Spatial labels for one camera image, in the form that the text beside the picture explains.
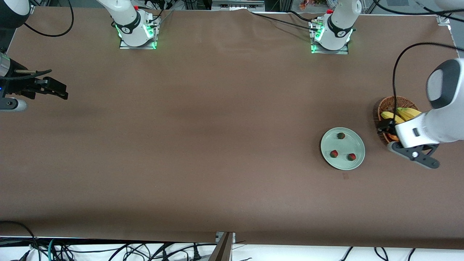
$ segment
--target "light green plate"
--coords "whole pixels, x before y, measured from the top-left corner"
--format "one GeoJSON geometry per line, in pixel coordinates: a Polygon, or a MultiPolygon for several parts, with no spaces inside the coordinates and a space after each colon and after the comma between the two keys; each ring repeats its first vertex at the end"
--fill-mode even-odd
{"type": "Polygon", "coordinates": [[[337,127],[327,131],[321,140],[321,152],[325,160],[335,168],[339,170],[352,170],[361,165],[366,155],[366,149],[364,143],[356,132],[343,128],[337,127]],[[337,134],[345,133],[344,139],[338,139],[337,134]],[[336,150],[338,157],[332,158],[330,152],[336,150]],[[354,153],[356,159],[349,161],[347,159],[348,154],[354,153]]]}

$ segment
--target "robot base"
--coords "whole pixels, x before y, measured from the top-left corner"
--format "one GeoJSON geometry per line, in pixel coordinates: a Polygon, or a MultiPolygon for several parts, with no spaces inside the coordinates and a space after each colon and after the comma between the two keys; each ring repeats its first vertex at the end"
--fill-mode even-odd
{"type": "MultiPolygon", "coordinates": [[[[316,28],[318,30],[321,29],[321,26],[323,25],[322,21],[322,16],[317,17],[316,19],[311,20],[311,22],[308,22],[310,28],[316,28]]],[[[339,50],[328,50],[322,45],[316,41],[316,35],[320,32],[315,32],[315,31],[309,31],[309,37],[311,39],[311,53],[325,53],[325,54],[348,54],[348,45],[345,44],[341,49],[339,50]]]]}
{"type": "Polygon", "coordinates": [[[121,42],[119,43],[119,49],[132,49],[132,50],[154,50],[156,49],[156,46],[158,44],[158,35],[160,34],[160,23],[161,23],[161,17],[158,17],[156,20],[148,24],[148,26],[153,26],[153,28],[148,29],[148,33],[152,33],[153,37],[149,39],[145,44],[141,46],[130,46],[126,44],[122,39],[121,42]]]}

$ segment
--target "wicker basket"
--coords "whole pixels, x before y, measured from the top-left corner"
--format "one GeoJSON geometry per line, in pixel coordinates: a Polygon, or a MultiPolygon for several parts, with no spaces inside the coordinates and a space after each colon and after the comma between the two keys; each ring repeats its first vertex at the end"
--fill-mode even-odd
{"type": "MultiPolygon", "coordinates": [[[[393,96],[387,97],[380,101],[379,106],[377,107],[377,118],[375,119],[376,123],[379,121],[383,120],[382,116],[380,114],[384,111],[389,111],[392,113],[396,114],[396,117],[399,117],[398,113],[394,112],[394,98],[393,96]]],[[[416,110],[419,110],[412,101],[401,97],[401,96],[396,96],[396,107],[402,107],[402,108],[413,108],[416,110]]],[[[389,142],[392,142],[393,140],[390,139],[385,133],[379,134],[380,139],[382,142],[387,145],[389,142]]]]}

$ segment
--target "yellow banana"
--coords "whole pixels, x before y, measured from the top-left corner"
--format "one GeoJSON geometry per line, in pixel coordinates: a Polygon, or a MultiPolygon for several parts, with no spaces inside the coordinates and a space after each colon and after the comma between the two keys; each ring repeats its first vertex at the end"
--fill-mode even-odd
{"type": "MultiPolygon", "coordinates": [[[[384,119],[393,119],[393,113],[389,112],[389,111],[384,111],[380,114],[380,116],[382,116],[382,118],[384,119]]],[[[399,116],[396,116],[395,117],[395,122],[396,124],[400,124],[400,123],[403,123],[404,120],[401,119],[399,116]]]]}
{"type": "Polygon", "coordinates": [[[408,121],[415,118],[422,112],[415,110],[413,108],[397,108],[396,111],[403,118],[403,120],[408,121]]]}

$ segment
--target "black cable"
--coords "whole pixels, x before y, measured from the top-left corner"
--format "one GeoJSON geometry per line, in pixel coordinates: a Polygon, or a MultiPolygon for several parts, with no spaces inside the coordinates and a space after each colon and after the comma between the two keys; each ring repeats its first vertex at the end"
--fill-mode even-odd
{"type": "MultiPolygon", "coordinates": [[[[16,221],[10,221],[10,220],[0,220],[0,225],[1,224],[13,224],[13,225],[17,225],[17,226],[20,226],[20,227],[24,228],[31,235],[31,238],[32,238],[35,246],[37,247],[37,249],[39,248],[39,244],[37,243],[37,240],[36,240],[34,234],[32,233],[32,231],[25,224],[23,224],[21,222],[16,222],[16,221]]],[[[40,250],[39,250],[39,261],[41,261],[41,260],[42,260],[42,255],[40,254],[40,250]]]]}
{"type": "Polygon", "coordinates": [[[118,250],[118,248],[113,248],[113,249],[105,249],[105,250],[93,250],[93,251],[76,251],[76,250],[71,250],[69,247],[67,247],[68,251],[71,253],[101,253],[101,252],[108,252],[108,251],[115,251],[118,250]]]}
{"type": "Polygon", "coordinates": [[[174,245],[174,243],[164,243],[160,248],[158,248],[155,253],[148,259],[148,261],[152,261],[155,258],[162,258],[162,257],[156,257],[157,254],[161,253],[163,250],[168,248],[169,246],[174,245]]]}
{"type": "Polygon", "coordinates": [[[348,248],[348,251],[345,253],[345,256],[340,260],[340,261],[345,261],[349,255],[349,252],[351,252],[351,250],[353,249],[353,247],[349,247],[348,248]]]}
{"type": "Polygon", "coordinates": [[[140,256],[143,257],[143,260],[145,260],[145,257],[146,257],[146,258],[150,258],[151,255],[146,255],[146,254],[144,254],[143,252],[137,250],[137,249],[141,248],[142,246],[146,246],[146,244],[141,244],[140,246],[138,246],[138,247],[136,247],[136,248],[127,246],[127,248],[131,249],[132,251],[128,252],[128,251],[126,250],[126,254],[124,254],[124,258],[123,258],[122,260],[123,260],[123,261],[126,261],[127,258],[128,258],[131,254],[140,255],[140,256]]]}
{"type": "MultiPolygon", "coordinates": [[[[217,245],[216,243],[196,244],[197,247],[201,247],[201,246],[216,246],[216,245],[217,245]]],[[[170,256],[172,256],[172,255],[174,255],[174,254],[177,254],[178,252],[182,252],[183,250],[189,249],[189,248],[193,248],[193,245],[192,245],[192,246],[189,246],[189,247],[181,248],[181,249],[176,250],[176,251],[173,251],[173,252],[169,253],[169,254],[168,254],[167,256],[165,256],[165,257],[160,256],[160,257],[155,257],[155,258],[156,258],[156,259],[162,258],[161,261],[167,261],[168,258],[169,258],[170,256]]]]}
{"type": "Polygon", "coordinates": [[[108,259],[108,261],[111,261],[116,255],[117,253],[119,253],[121,250],[123,250],[124,248],[126,248],[128,245],[130,244],[125,244],[123,245],[122,247],[118,248],[110,257],[110,259],[108,259]]]}
{"type": "Polygon", "coordinates": [[[311,19],[304,18],[303,16],[301,16],[299,13],[297,13],[295,11],[289,10],[288,12],[296,15],[299,19],[301,19],[303,21],[311,22],[311,19]]]}
{"type": "Polygon", "coordinates": [[[51,69],[48,69],[48,70],[45,70],[45,71],[38,71],[35,74],[31,74],[31,75],[15,76],[15,77],[0,77],[0,80],[15,81],[15,80],[31,79],[31,78],[35,78],[35,77],[38,77],[38,76],[45,75],[47,73],[50,73],[51,71],[52,71],[51,69]]]}
{"type": "Polygon", "coordinates": [[[426,11],[428,12],[423,12],[423,13],[408,13],[408,12],[400,12],[400,11],[396,11],[396,10],[392,10],[392,9],[389,9],[389,8],[386,8],[385,6],[381,5],[379,2],[380,0],[372,0],[374,1],[374,4],[378,7],[380,7],[381,9],[387,11],[387,12],[391,12],[391,13],[395,13],[395,14],[404,14],[404,15],[428,15],[428,14],[435,14],[435,15],[439,15],[439,16],[444,16],[446,18],[449,18],[451,20],[456,20],[456,21],[459,21],[459,22],[464,22],[463,19],[459,19],[459,18],[455,18],[455,17],[452,17],[451,14],[449,15],[446,15],[447,13],[458,13],[458,12],[464,12],[464,9],[453,9],[453,10],[443,10],[443,11],[439,11],[439,12],[435,12],[427,7],[425,7],[424,5],[416,2],[418,5],[420,5],[423,9],[425,9],[426,11]]]}
{"type": "Polygon", "coordinates": [[[36,29],[32,28],[30,25],[28,25],[27,23],[24,23],[24,25],[33,30],[34,32],[40,34],[40,35],[43,35],[43,36],[47,36],[47,37],[60,37],[60,36],[63,36],[67,33],[69,33],[69,31],[71,31],[72,29],[72,26],[74,25],[74,11],[72,10],[72,6],[71,6],[71,1],[68,0],[68,3],[69,3],[69,9],[71,10],[71,25],[69,25],[69,28],[68,30],[66,30],[64,33],[60,33],[60,34],[46,34],[46,33],[41,33],[39,31],[37,31],[36,29]]]}
{"type": "Polygon", "coordinates": [[[188,2],[187,0],[181,0],[182,2],[186,3],[186,4],[194,4],[197,2],[197,0],[195,1],[192,1],[192,2],[188,2]]]}
{"type": "Polygon", "coordinates": [[[407,256],[407,261],[411,261],[411,256],[412,256],[412,254],[414,253],[414,251],[416,251],[415,248],[413,248],[413,249],[411,250],[411,252],[409,252],[409,255],[407,256]]]}
{"type": "Polygon", "coordinates": [[[400,11],[395,11],[395,10],[392,10],[392,9],[389,9],[389,8],[386,8],[385,6],[381,5],[379,3],[380,0],[372,0],[374,1],[375,5],[380,7],[381,9],[387,11],[387,12],[391,12],[391,13],[395,13],[395,14],[404,14],[404,15],[428,15],[428,14],[437,14],[437,15],[443,15],[443,14],[446,14],[446,13],[458,13],[458,12],[464,12],[464,9],[453,9],[453,10],[443,10],[443,11],[439,11],[439,12],[436,12],[436,13],[430,13],[430,12],[423,12],[423,13],[408,13],[408,12],[400,12],[400,11]]]}
{"type": "Polygon", "coordinates": [[[398,67],[398,63],[400,62],[400,59],[401,57],[403,56],[403,54],[406,53],[407,50],[413,48],[413,47],[416,47],[416,46],[440,46],[440,47],[444,47],[444,48],[448,48],[448,49],[453,49],[453,50],[459,50],[459,51],[462,51],[464,52],[464,48],[460,48],[460,47],[455,47],[455,46],[451,46],[451,45],[446,45],[446,44],[441,44],[441,43],[433,43],[433,42],[424,42],[424,43],[417,43],[417,44],[413,44],[413,45],[410,45],[408,47],[406,47],[406,49],[404,49],[400,55],[398,56],[398,58],[396,59],[396,62],[395,62],[395,66],[393,67],[393,78],[392,78],[392,87],[393,87],[393,98],[394,98],[394,106],[393,106],[393,126],[395,126],[395,118],[396,118],[396,109],[397,109],[397,104],[396,104],[396,85],[395,85],[395,78],[396,78],[396,68],[398,67]]]}
{"type": "Polygon", "coordinates": [[[182,250],[182,252],[184,252],[187,255],[187,261],[190,261],[190,257],[188,256],[187,251],[182,250]]]}
{"type": "Polygon", "coordinates": [[[429,11],[429,12],[432,13],[432,14],[436,14],[436,15],[439,15],[439,16],[444,16],[444,17],[446,17],[446,18],[448,18],[448,19],[451,19],[451,20],[455,20],[455,21],[463,22],[463,23],[464,23],[464,20],[463,20],[463,19],[456,18],[456,17],[452,17],[452,16],[451,16],[452,14],[449,14],[449,15],[446,15],[446,14],[439,14],[438,12],[435,12],[435,11],[433,11],[433,10],[427,8],[427,7],[422,7],[422,8],[423,8],[424,10],[426,10],[426,11],[429,11]]]}
{"type": "Polygon", "coordinates": [[[151,23],[151,22],[155,21],[156,19],[158,19],[161,16],[161,14],[163,13],[163,11],[164,11],[164,9],[161,9],[161,12],[155,18],[153,18],[151,20],[148,20],[148,23],[151,23]]]}
{"type": "Polygon", "coordinates": [[[253,13],[253,12],[252,12],[252,14],[257,15],[257,16],[261,16],[261,17],[264,17],[264,18],[267,18],[267,19],[271,19],[271,20],[274,20],[274,21],[277,21],[277,22],[281,22],[281,23],[284,23],[284,24],[287,24],[287,25],[291,25],[291,26],[296,26],[296,27],[304,28],[304,29],[306,29],[306,30],[317,31],[316,28],[309,28],[309,27],[306,27],[306,26],[301,26],[301,25],[293,24],[293,23],[290,23],[290,22],[287,22],[287,21],[275,19],[275,18],[272,18],[272,17],[269,17],[269,16],[265,16],[265,15],[262,15],[262,14],[259,14],[259,13],[253,13]]]}
{"type": "Polygon", "coordinates": [[[374,251],[375,251],[375,254],[380,257],[380,259],[382,259],[383,261],[388,261],[388,255],[387,255],[387,252],[385,251],[385,248],[381,248],[383,253],[385,254],[385,258],[383,256],[381,256],[379,254],[379,252],[377,252],[377,248],[374,248],[374,251]]]}
{"type": "Polygon", "coordinates": [[[147,245],[146,245],[146,244],[144,244],[144,246],[145,246],[145,248],[146,248],[146,249],[147,249],[147,251],[148,251],[148,256],[151,256],[150,249],[147,247],[147,245]]]}

